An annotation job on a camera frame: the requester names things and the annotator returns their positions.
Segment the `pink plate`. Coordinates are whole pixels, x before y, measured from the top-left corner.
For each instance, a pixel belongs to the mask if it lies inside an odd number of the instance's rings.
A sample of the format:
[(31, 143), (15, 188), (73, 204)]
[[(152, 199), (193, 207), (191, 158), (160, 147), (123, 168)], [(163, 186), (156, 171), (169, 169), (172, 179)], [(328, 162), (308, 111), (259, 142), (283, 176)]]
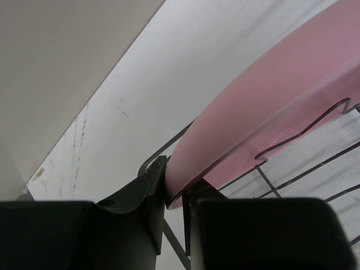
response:
[(205, 179), (222, 187), (359, 104), (359, 2), (337, 1), (264, 53), (196, 118), (165, 173), (169, 209)]

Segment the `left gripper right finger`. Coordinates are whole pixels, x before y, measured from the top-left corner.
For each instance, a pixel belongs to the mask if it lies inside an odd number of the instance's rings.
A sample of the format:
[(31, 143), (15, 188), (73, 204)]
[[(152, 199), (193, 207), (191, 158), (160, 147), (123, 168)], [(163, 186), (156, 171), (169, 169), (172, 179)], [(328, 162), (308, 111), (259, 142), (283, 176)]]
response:
[(229, 199), (205, 180), (182, 195), (192, 269), (354, 269), (329, 204), (317, 198)]

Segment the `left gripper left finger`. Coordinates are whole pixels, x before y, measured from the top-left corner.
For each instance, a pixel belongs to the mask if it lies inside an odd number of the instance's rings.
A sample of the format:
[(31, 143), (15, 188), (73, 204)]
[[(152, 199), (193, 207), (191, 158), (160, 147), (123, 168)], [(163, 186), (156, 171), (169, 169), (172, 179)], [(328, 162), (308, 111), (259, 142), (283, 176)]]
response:
[(2, 269), (155, 269), (165, 156), (111, 196), (1, 203)]

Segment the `grey wire dish rack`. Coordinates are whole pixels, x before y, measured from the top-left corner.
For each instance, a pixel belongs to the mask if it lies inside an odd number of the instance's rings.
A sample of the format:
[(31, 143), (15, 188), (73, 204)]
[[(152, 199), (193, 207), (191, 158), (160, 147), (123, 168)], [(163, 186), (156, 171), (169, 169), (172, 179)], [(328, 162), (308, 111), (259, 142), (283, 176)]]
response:
[(267, 152), (218, 188), (232, 199), (324, 199), (335, 209), (359, 257), (359, 105), (339, 102), (304, 135)]

